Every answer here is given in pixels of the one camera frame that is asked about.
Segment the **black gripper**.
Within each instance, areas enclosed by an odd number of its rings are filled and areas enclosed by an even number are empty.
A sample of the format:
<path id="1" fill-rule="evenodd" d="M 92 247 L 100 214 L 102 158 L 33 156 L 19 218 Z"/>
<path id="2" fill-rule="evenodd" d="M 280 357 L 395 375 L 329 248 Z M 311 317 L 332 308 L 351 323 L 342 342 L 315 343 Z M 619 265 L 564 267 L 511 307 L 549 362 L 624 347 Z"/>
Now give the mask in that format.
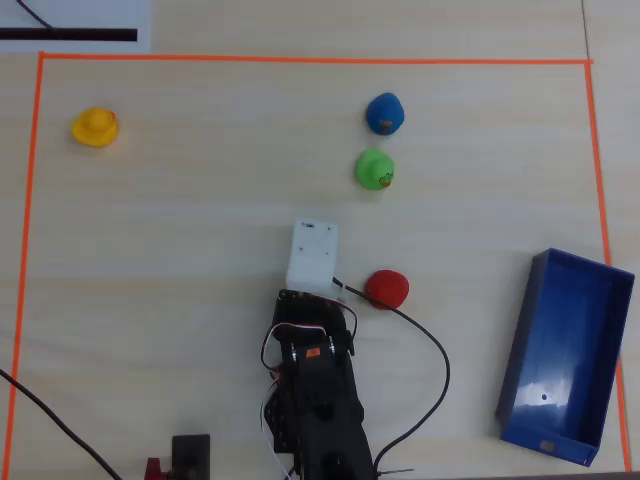
<path id="1" fill-rule="evenodd" d="M 273 315 L 273 336 L 281 344 L 332 340 L 339 352 L 355 354 L 357 314 L 345 303 L 321 295 L 280 290 Z"/>

